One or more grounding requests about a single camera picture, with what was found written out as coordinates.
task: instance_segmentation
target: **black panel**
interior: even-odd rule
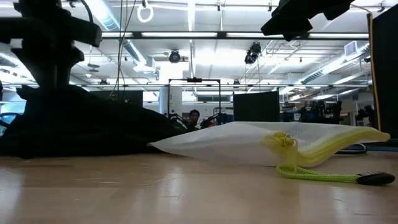
[[[110,94],[112,91],[91,91],[90,93],[93,95],[96,95],[98,97],[104,98],[104,99],[110,99]],[[141,106],[143,105],[144,101],[144,96],[142,91],[125,91],[123,94],[123,91],[119,91],[119,97],[118,97],[118,92],[114,91],[112,93],[112,98],[115,98],[119,101],[125,102],[125,103],[131,103],[134,105]]]
[[[234,95],[235,121],[279,121],[279,92]]]
[[[398,138],[398,5],[373,20],[373,60],[381,131]]]

